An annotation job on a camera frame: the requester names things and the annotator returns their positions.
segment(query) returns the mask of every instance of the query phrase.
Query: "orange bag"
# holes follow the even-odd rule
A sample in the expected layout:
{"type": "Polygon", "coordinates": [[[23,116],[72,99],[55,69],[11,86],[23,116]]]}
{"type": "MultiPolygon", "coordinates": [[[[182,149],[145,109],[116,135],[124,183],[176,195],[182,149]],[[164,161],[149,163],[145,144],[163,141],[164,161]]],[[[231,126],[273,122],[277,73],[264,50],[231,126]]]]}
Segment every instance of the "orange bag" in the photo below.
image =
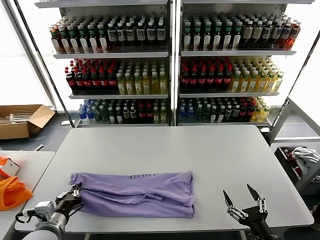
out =
{"type": "Polygon", "coordinates": [[[31,198],[32,192],[13,176],[0,181],[0,211],[13,209],[31,198]]]}

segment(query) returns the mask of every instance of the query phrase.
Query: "purple shirt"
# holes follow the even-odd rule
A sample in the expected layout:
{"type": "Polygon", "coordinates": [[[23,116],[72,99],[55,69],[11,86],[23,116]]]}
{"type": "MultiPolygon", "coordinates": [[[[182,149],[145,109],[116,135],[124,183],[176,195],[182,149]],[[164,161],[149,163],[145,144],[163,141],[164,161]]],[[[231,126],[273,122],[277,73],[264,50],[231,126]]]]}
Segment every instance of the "purple shirt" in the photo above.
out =
{"type": "Polygon", "coordinates": [[[70,185],[82,183],[84,213],[104,217],[192,218],[192,172],[140,175],[72,173],[70,185]]]}

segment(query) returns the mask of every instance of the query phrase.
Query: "white table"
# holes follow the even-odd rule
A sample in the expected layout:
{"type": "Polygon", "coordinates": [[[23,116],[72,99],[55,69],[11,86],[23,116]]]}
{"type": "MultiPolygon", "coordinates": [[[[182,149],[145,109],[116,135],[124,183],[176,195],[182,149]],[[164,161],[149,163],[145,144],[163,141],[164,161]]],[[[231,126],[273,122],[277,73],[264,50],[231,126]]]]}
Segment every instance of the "white table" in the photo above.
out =
{"type": "MultiPolygon", "coordinates": [[[[69,190],[73,172],[133,175],[192,171],[195,217],[112,218],[78,212],[73,233],[157,233],[247,229],[227,214],[223,189],[241,209],[254,206],[246,184],[266,198],[270,227],[313,223],[297,190],[253,125],[72,129],[25,208],[69,190]]],[[[19,231],[34,224],[16,223],[19,231]]]]}
{"type": "MultiPolygon", "coordinates": [[[[12,159],[21,167],[17,173],[19,182],[24,183],[27,189],[33,192],[55,153],[53,151],[0,150],[0,156],[3,155],[15,155],[12,159]]],[[[0,239],[5,239],[11,234],[11,228],[13,230],[13,224],[16,221],[15,216],[23,209],[23,207],[24,204],[21,204],[14,209],[0,211],[0,239]]]]}

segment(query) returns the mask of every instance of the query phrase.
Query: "shelf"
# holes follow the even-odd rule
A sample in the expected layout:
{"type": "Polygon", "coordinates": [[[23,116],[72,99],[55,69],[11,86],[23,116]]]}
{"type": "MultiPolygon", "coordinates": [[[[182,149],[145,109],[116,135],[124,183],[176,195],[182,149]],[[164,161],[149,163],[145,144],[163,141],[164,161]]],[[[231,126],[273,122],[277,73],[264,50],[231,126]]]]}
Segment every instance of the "shelf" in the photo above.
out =
{"type": "Polygon", "coordinates": [[[216,93],[179,93],[180,98],[224,98],[224,97],[261,97],[277,96],[278,92],[216,92],[216,93]]]}
{"type": "Polygon", "coordinates": [[[315,0],[183,0],[184,4],[312,4],[315,0]]]}
{"type": "Polygon", "coordinates": [[[271,56],[293,55],[297,51],[283,50],[242,50],[242,51],[182,51],[182,57],[212,57],[212,56],[271,56]]]}
{"type": "Polygon", "coordinates": [[[70,99],[167,99],[168,94],[153,95],[73,95],[70,99]]]}
{"type": "Polygon", "coordinates": [[[166,5],[167,0],[49,0],[36,2],[39,9],[99,7],[99,6],[132,6],[132,5],[166,5]]]}
{"type": "Polygon", "coordinates": [[[167,51],[151,52],[107,52],[107,53],[80,53],[80,54],[56,54],[56,59],[129,59],[129,58],[165,58],[167,51]]]}

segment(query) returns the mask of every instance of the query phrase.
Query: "bottle label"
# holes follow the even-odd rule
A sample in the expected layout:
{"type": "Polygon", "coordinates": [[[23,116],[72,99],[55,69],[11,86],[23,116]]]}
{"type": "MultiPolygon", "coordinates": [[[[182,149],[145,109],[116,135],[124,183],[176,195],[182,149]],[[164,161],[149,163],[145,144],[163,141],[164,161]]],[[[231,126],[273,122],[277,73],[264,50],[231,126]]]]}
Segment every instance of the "bottle label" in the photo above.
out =
{"type": "Polygon", "coordinates": [[[128,41],[134,41],[134,40],[136,40],[134,29],[126,29],[126,30],[125,30],[125,34],[126,34],[126,39],[127,39],[128,41]]]}
{"type": "Polygon", "coordinates": [[[125,86],[123,84],[118,84],[118,87],[119,87],[119,92],[121,95],[124,95],[125,94],[125,86]]]}
{"type": "Polygon", "coordinates": [[[235,93],[235,92],[237,91],[238,85],[239,85],[239,82],[238,82],[238,81],[235,81],[235,82],[233,83],[233,86],[232,86],[232,89],[231,89],[231,92],[232,92],[232,93],[235,93]]]}
{"type": "Polygon", "coordinates": [[[227,78],[227,77],[223,78],[223,83],[224,84],[229,84],[230,82],[231,82],[231,78],[227,78]]]}
{"type": "Polygon", "coordinates": [[[116,116],[116,118],[118,119],[118,123],[122,124],[122,116],[116,116]]]}
{"type": "Polygon", "coordinates": [[[158,39],[158,41],[166,40],[166,30],[164,28],[156,30],[156,39],[158,39]]]}
{"type": "Polygon", "coordinates": [[[199,50],[200,39],[201,39],[201,37],[199,35],[194,36],[194,39],[193,39],[193,51],[198,51],[199,50]]]}
{"type": "Polygon", "coordinates": [[[62,45],[64,46],[64,50],[67,54],[71,54],[71,48],[69,46],[68,40],[67,39],[61,39],[62,45]]]}
{"type": "Polygon", "coordinates": [[[118,40],[118,35],[116,30],[108,30],[108,37],[110,42],[116,42],[118,40]]]}
{"type": "Polygon", "coordinates": [[[145,29],[137,29],[136,34],[137,34],[137,38],[139,41],[146,40],[146,30],[145,29]]]}
{"type": "Polygon", "coordinates": [[[235,35],[232,43],[232,50],[237,50],[239,47],[239,42],[240,42],[240,35],[235,35]]]}
{"type": "Polygon", "coordinates": [[[224,36],[224,41],[223,41],[223,48],[222,48],[222,50],[228,50],[228,49],[229,49],[230,40],[231,40],[231,36],[230,36],[230,35],[224,36]]]}
{"type": "Polygon", "coordinates": [[[71,38],[71,39],[70,39],[70,42],[71,42],[71,45],[72,45],[72,47],[73,47],[74,53],[75,53],[75,54],[79,54],[79,53],[80,53],[80,49],[79,49],[77,40],[75,40],[74,38],[71,38]]]}
{"type": "Polygon", "coordinates": [[[118,40],[119,41],[123,42],[123,41],[127,40],[126,31],[124,29],[118,29],[116,32],[118,34],[118,40]]]}
{"type": "Polygon", "coordinates": [[[216,120],[216,115],[211,115],[210,123],[214,123],[216,120]]]}
{"type": "Polygon", "coordinates": [[[204,39],[203,39],[203,51],[209,51],[210,50],[210,39],[211,39],[210,35],[204,36],[204,39]]]}
{"type": "Polygon", "coordinates": [[[156,29],[154,29],[154,28],[149,29],[148,28],[146,33],[147,33],[147,38],[149,41],[156,40],[156,29]]]}
{"type": "Polygon", "coordinates": [[[143,84],[143,91],[144,91],[144,94],[145,95],[149,95],[149,84],[148,83],[145,83],[143,84]]]}
{"type": "Polygon", "coordinates": [[[218,123],[221,123],[221,122],[222,122],[222,119],[224,119],[224,115],[223,115],[223,114],[219,115],[219,117],[218,117],[218,123]]]}
{"type": "Polygon", "coordinates": [[[125,86],[126,86],[126,90],[128,91],[128,95],[132,95],[131,83],[127,83],[125,86]]]}
{"type": "Polygon", "coordinates": [[[158,124],[159,123],[159,116],[153,115],[153,121],[155,124],[158,124]]]}
{"type": "Polygon", "coordinates": [[[271,36],[271,27],[264,27],[262,30],[261,38],[262,39],[269,39],[271,36]]]}
{"type": "Polygon", "coordinates": [[[101,43],[101,47],[102,47],[102,51],[104,53],[108,52],[108,46],[107,46],[107,40],[105,37],[100,37],[100,43],[101,43]]]}
{"type": "Polygon", "coordinates": [[[115,124],[115,117],[114,116],[110,116],[110,123],[111,124],[115,124]]]}
{"type": "Polygon", "coordinates": [[[199,84],[205,84],[206,79],[205,78],[199,78],[198,82],[199,82],[199,84]]]}
{"type": "Polygon", "coordinates": [[[244,93],[246,91],[247,85],[248,85],[248,81],[242,82],[241,89],[240,89],[241,93],[244,93]]]}
{"type": "Polygon", "coordinates": [[[253,91],[255,89],[255,86],[256,86],[256,82],[255,81],[250,82],[249,88],[248,88],[248,92],[249,93],[253,93],[253,91]]]}
{"type": "Polygon", "coordinates": [[[165,82],[160,82],[160,92],[161,92],[161,94],[166,93],[166,83],[165,82]]]}
{"type": "Polygon", "coordinates": [[[141,95],[141,85],[140,83],[135,83],[135,90],[137,95],[141,95]]]}
{"type": "Polygon", "coordinates": [[[88,47],[88,44],[87,44],[87,40],[85,38],[80,38],[80,42],[81,42],[81,45],[82,45],[84,53],[88,54],[89,53],[89,47],[88,47]]]}
{"type": "Polygon", "coordinates": [[[214,38],[213,38],[213,46],[212,46],[212,50],[213,51],[217,51],[218,50],[219,44],[220,44],[220,38],[221,38],[220,35],[214,36],[214,38]]]}
{"type": "Polygon", "coordinates": [[[190,50],[190,40],[191,40],[190,36],[184,36],[183,46],[185,51],[190,50]]]}

